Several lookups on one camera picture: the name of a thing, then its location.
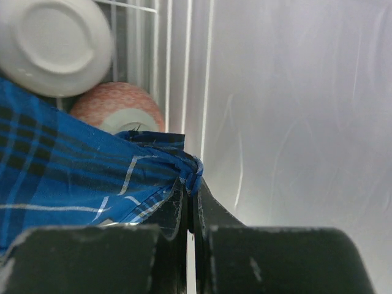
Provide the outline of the blue plaid shirt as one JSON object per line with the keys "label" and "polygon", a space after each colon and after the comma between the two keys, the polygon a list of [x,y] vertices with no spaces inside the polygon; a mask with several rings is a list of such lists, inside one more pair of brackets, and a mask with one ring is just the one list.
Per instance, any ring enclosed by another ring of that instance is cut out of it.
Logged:
{"label": "blue plaid shirt", "polygon": [[43,226],[138,224],[176,181],[198,192],[203,164],[184,135],[112,135],[1,80],[1,252]]}

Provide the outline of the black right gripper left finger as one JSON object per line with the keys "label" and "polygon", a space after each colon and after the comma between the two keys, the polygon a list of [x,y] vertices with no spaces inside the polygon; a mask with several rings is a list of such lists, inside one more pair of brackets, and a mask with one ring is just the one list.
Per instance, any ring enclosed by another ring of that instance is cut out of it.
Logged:
{"label": "black right gripper left finger", "polygon": [[187,195],[137,225],[39,227],[20,234],[1,265],[2,293],[185,293]]}

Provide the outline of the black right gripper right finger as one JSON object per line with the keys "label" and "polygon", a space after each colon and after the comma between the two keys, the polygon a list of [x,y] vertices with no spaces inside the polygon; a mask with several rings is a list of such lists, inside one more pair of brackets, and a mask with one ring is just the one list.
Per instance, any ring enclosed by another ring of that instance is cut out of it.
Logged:
{"label": "black right gripper right finger", "polygon": [[353,241],[330,227],[252,227],[202,183],[190,201],[199,293],[373,293]]}

